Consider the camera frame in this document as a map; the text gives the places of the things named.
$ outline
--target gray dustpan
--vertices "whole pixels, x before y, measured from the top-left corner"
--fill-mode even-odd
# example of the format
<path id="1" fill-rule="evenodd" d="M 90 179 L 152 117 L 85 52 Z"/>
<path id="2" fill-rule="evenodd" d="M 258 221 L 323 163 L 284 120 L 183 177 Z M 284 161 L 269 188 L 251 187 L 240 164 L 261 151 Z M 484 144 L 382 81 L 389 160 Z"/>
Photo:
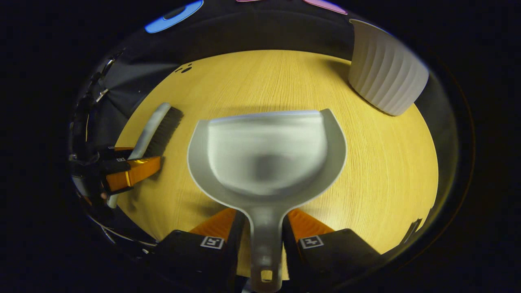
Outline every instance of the gray dustpan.
<path id="1" fill-rule="evenodd" d="M 210 198 L 243 212 L 251 226 L 251 281 L 257 292 L 282 284 L 282 219 L 326 191 L 346 159 L 329 109 L 200 120 L 188 168 Z"/>

